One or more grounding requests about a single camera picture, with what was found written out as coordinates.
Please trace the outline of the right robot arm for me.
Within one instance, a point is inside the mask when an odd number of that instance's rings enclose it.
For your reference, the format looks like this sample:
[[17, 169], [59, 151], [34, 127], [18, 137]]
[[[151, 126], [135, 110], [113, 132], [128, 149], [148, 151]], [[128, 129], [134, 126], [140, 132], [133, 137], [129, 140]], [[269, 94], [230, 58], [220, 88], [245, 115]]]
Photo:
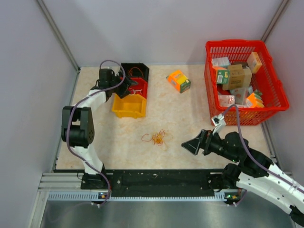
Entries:
[[201, 130], [195, 138], [181, 146], [198, 155], [215, 153], [231, 162], [222, 173], [226, 188], [237, 187], [250, 191], [275, 204], [300, 226], [304, 224], [304, 188], [263, 153], [249, 148], [248, 140], [239, 133], [228, 133], [221, 138], [211, 130]]

